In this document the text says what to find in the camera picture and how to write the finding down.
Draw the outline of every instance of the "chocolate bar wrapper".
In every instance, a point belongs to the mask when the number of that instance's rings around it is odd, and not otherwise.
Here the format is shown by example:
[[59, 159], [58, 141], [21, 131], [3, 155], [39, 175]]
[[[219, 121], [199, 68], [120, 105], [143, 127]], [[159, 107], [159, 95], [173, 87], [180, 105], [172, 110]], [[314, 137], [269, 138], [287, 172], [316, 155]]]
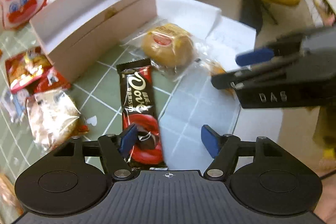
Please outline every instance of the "chocolate bar wrapper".
[[135, 123], [139, 131], [138, 140], [126, 159], [133, 170], [167, 170], [155, 111], [151, 68], [150, 59], [117, 65], [123, 129]]

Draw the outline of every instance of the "red snack package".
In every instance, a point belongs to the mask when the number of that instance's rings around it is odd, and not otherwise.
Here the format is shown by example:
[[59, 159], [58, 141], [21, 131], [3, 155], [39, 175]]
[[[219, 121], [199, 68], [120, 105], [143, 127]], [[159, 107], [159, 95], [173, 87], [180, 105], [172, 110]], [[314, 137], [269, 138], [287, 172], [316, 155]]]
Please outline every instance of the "red snack package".
[[15, 94], [40, 79], [51, 68], [41, 47], [21, 52], [5, 61], [7, 80], [11, 93]]
[[142, 59], [117, 65], [120, 76], [123, 129], [138, 126], [138, 141], [127, 163], [132, 169], [167, 170], [163, 160], [159, 124], [155, 112], [151, 60]]
[[43, 75], [43, 77], [41, 77], [39, 83], [34, 88], [34, 93], [45, 92], [57, 88], [69, 89], [71, 88], [71, 84], [54, 67], [52, 67]]

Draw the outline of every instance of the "gray ribbed surface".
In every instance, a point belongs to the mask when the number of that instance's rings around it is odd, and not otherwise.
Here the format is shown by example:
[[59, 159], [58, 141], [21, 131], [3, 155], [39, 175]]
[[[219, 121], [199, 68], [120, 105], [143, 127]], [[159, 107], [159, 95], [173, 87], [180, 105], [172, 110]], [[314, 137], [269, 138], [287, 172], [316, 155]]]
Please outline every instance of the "gray ribbed surface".
[[26, 214], [17, 224], [322, 224], [312, 213], [273, 218], [237, 203], [225, 185], [197, 171], [142, 171], [138, 178], [117, 182], [96, 207], [79, 215], [46, 218]]

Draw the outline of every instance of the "crosshair symbol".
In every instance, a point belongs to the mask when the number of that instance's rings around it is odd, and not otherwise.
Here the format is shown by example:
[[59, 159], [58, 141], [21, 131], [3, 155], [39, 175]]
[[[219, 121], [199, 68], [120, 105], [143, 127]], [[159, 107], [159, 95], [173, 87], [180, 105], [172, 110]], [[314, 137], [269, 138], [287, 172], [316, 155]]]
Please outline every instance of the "crosshair symbol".
[[171, 178], [172, 176], [175, 176], [175, 175], [173, 175], [172, 173], [167, 173], [167, 174], [164, 174], [164, 176], [165, 176], [166, 178]]

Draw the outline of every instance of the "pink box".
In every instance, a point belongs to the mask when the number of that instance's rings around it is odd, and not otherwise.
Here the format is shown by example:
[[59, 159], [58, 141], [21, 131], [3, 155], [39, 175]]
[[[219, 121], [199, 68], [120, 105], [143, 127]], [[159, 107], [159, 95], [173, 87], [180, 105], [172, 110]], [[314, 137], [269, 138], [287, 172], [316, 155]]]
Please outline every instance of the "pink box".
[[50, 62], [73, 82], [156, 15], [155, 0], [56, 0], [30, 24]]

